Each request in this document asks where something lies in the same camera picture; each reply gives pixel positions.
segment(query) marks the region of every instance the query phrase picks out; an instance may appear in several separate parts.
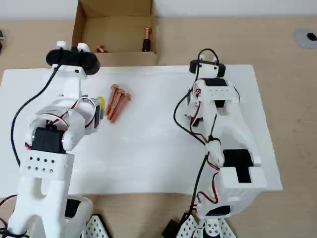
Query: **white bracket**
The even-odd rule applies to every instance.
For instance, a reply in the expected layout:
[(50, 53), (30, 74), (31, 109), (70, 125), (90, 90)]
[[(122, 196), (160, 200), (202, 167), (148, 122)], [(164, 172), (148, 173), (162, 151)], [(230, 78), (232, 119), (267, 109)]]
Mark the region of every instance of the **white bracket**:
[(176, 238), (206, 237), (236, 238), (223, 218), (202, 219), (197, 223), (192, 215), (183, 223), (176, 236)]

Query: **cardboard box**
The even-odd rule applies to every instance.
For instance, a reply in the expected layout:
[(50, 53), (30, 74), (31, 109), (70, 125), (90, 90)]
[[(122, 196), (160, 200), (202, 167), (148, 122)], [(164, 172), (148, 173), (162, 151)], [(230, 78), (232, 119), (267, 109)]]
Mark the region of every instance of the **cardboard box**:
[[(79, 0), (72, 45), (88, 44), (101, 66), (156, 65), (152, 0)], [(144, 28), (151, 27), (151, 52), (142, 52)], [(103, 45), (109, 53), (97, 53)]]

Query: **black clamp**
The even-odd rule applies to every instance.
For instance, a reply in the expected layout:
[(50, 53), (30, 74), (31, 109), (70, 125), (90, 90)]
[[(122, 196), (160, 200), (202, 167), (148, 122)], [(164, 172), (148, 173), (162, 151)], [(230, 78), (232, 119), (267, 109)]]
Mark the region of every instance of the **black clamp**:
[(190, 61), (189, 71), (191, 73), (196, 73), (197, 67), (201, 67), (201, 64), (210, 64), (210, 65), (218, 66), (219, 69), (218, 69), (217, 77), (219, 77), (219, 78), (224, 77), (224, 73), (226, 71), (226, 66), (224, 64), (218, 63), (218, 62), (210, 62), (210, 61), (201, 60), (201, 59), (200, 60), (195, 59), (195, 60)]

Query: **cable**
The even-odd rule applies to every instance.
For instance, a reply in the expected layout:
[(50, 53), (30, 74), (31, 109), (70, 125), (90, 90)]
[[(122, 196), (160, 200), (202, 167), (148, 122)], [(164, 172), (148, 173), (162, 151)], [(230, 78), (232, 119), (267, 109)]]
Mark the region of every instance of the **cable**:
[(236, 87), (235, 87), (235, 86), (233, 86), (233, 88), (234, 88), (234, 90), (236, 90), (236, 92), (237, 92), (237, 94), (238, 94), (238, 96), (239, 96), (239, 103), (240, 103), (240, 102), (241, 102), (240, 93), (239, 93), (239, 91), (236, 89)]
[(64, 123), (64, 125), (68, 128), (69, 127), (69, 124), (62, 118), (62, 117), (59, 117), (55, 114), (52, 114), (52, 113), (42, 113), (42, 114), (39, 114), (37, 115), (33, 120), (36, 120), (37, 118), (40, 118), (42, 116), (49, 116), (49, 117), (53, 117), (53, 118), (56, 118), (57, 121), (61, 121)]
[(191, 201), (191, 204), (190, 204), (190, 207), (189, 207), (189, 211), (188, 211), (186, 216), (183, 216), (183, 219), (180, 221), (180, 225), (182, 225), (188, 219), (188, 217), (192, 214), (192, 212), (193, 212), (193, 210), (195, 208), (195, 198), (196, 198), (197, 187), (198, 187), (198, 183), (199, 183), (200, 177), (202, 175), (205, 163), (208, 160), (208, 156), (209, 156), (209, 152), (205, 155), (205, 157), (203, 159), (203, 162), (202, 162), (202, 165), (199, 168), (199, 172), (197, 174), (197, 178), (196, 178), (196, 181), (195, 181), (195, 186), (194, 186), (194, 191), (193, 191), (193, 196), (192, 196), (192, 201)]
[[(3, 199), (3, 200), (0, 202), (0, 207), (1, 207), (2, 205), (4, 205), (4, 203), (6, 203), (8, 200), (10, 200), (10, 199), (12, 199), (12, 198), (14, 198), (14, 197), (16, 197), (16, 196), (17, 196), (17, 195), (15, 194), (15, 195), (11, 195), (11, 196), (6, 197), (5, 199)], [(1, 222), (3, 223), (3, 225), (4, 225), (4, 227), (0, 228), (0, 235), (2, 235), (3, 238), (4, 238), (4, 237), (15, 237), (15, 238), (26, 237), (26, 238), (29, 238), (29, 236), (26, 235), (26, 232), (25, 232), (24, 234), (21, 234), (21, 235), (16, 235), (16, 234), (11, 233), (11, 232), (8, 231), (8, 229), (7, 229), (7, 227), (8, 227), (7, 222), (6, 222), (4, 219), (2, 219), (2, 218), (0, 218), (0, 221), (1, 221)]]
[(195, 122), (197, 120), (197, 116), (198, 116), (198, 113), (200, 111), (200, 106), (201, 106), (201, 102), (199, 102), (199, 104), (198, 104), (198, 107), (197, 107), (197, 110), (195, 112), (195, 115), (194, 115), (194, 117), (192, 119), (192, 122), (189, 125), (189, 129), (190, 129), (191, 133), (193, 133), (194, 135), (197, 135), (197, 136), (201, 136), (203, 138), (204, 142), (207, 143), (207, 140), (206, 140), (206, 138), (204, 137), (203, 134), (193, 132), (193, 125), (195, 124)]
[(11, 196), (9, 196), (9, 197), (6, 197), (4, 200), (2, 200), (2, 201), (0, 202), (0, 207), (1, 207), (2, 205), (4, 205), (5, 202), (7, 202), (8, 200), (10, 200), (10, 199), (12, 199), (12, 198), (14, 198), (14, 197), (16, 197), (16, 196), (17, 196), (17, 194), (11, 195)]
[(214, 178), (215, 176), (217, 175), (218, 173), (215, 173), (213, 176), (212, 176), (212, 192), (213, 192), (213, 195), (214, 195), (214, 200), (212, 198), (210, 198), (206, 193), (204, 193), (203, 191), (199, 191), (197, 193), (197, 199), (199, 201), (199, 203), (201, 203), (201, 199), (199, 198), (199, 194), (203, 195), (209, 202), (213, 203), (213, 204), (217, 204), (219, 202), (219, 199), (218, 199), (218, 194), (217, 194), (217, 191), (216, 191), (216, 187), (215, 187), (215, 184), (214, 184)]
[[(195, 84), (195, 82), (198, 80), (198, 76), (199, 76), (199, 70), (200, 70), (200, 65), (199, 65), (199, 61), (200, 61), (200, 56), (203, 52), (205, 51), (211, 51), (214, 56), (216, 57), (217, 59), (217, 62), (216, 64), (219, 65), (219, 57), (218, 55), (216, 54), (215, 51), (213, 51), (212, 49), (209, 49), (209, 48), (206, 48), (206, 49), (203, 49), (201, 50), (199, 53), (198, 53), (198, 56), (197, 56), (197, 61), (198, 61), (198, 64), (197, 64), (197, 70), (196, 70), (196, 78), (195, 78), (195, 81), (193, 83), (193, 86)], [(205, 145), (205, 142), (200, 139), (198, 136), (196, 136), (194, 133), (192, 133), (191, 131), (189, 131), (188, 129), (186, 129), (185, 127), (183, 127), (176, 119), (176, 112), (177, 112), (177, 109), (179, 108), (179, 105), (185, 100), (186, 97), (188, 97), (190, 95), (190, 93), (193, 91), (193, 86), (191, 87), (191, 89), (185, 94), (185, 96), (176, 104), (176, 107), (174, 109), (174, 114), (173, 114), (173, 119), (174, 119), (174, 122), (181, 128), (183, 129), (184, 131), (186, 131), (187, 133), (189, 133), (191, 136), (195, 137), (200, 143), (202, 143), (203, 145)]]
[(17, 151), (16, 151), (16, 148), (15, 148), (15, 144), (14, 144), (14, 138), (13, 138), (13, 133), (14, 133), (14, 126), (15, 126), (15, 122), (16, 122), (16, 119), (18, 117), (18, 115), (20, 114), (20, 112), (23, 110), (23, 108), (25, 108), (25, 106), (27, 106), (30, 102), (32, 102), (34, 99), (38, 98), (47, 88), (48, 86), (50, 85), (51, 81), (53, 80), (54, 76), (56, 75), (57, 71), (59, 70), (60, 68), (60, 64), (54, 68), (53, 70), (53, 73), (51, 74), (49, 80), (47, 81), (46, 85), (44, 86), (44, 88), (41, 89), (40, 92), (38, 92), (35, 96), (33, 96), (32, 98), (30, 98), (28, 101), (26, 101), (19, 109), (18, 111), (15, 113), (14, 117), (13, 117), (13, 120), (12, 120), (12, 124), (11, 124), (11, 135), (10, 135), (10, 139), (11, 139), (11, 146), (12, 146), (12, 150), (13, 150), (13, 153), (14, 153), (14, 156), (15, 156), (15, 159), (16, 159), (16, 162), (18, 164), (18, 166), (21, 165), (21, 162), (20, 162), (20, 159), (19, 159), (19, 156), (17, 154)]

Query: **white platform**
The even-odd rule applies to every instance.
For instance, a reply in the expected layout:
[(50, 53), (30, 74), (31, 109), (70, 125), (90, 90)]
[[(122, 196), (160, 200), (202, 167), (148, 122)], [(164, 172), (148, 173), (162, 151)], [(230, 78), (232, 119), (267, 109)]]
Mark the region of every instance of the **white platform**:
[[(46, 83), (48, 69), (6, 70), (0, 87), (0, 197), (16, 193), (18, 167), (10, 145), (10, 126), (16, 110)], [(82, 82), (89, 96), (108, 98), (116, 83), (132, 95), (132, 101), (115, 124), (104, 120), (100, 131), (86, 136), (75, 148), (70, 192), (112, 194), (179, 192), (190, 194), (204, 157), (204, 147), (173, 121), (173, 110), (191, 87), (195, 76), (188, 66), (101, 68)], [(263, 158), (268, 190), (282, 189), (255, 73), (251, 65), (227, 65), (226, 79), (241, 95), (241, 110)], [(28, 105), (17, 119), (15, 141), (22, 158), (24, 134), (33, 113), (62, 93), (56, 77), (47, 91)], [(188, 125), (179, 110), (178, 120)], [(225, 148), (235, 145), (227, 137)], [(200, 187), (210, 184), (213, 173), (206, 167)]]

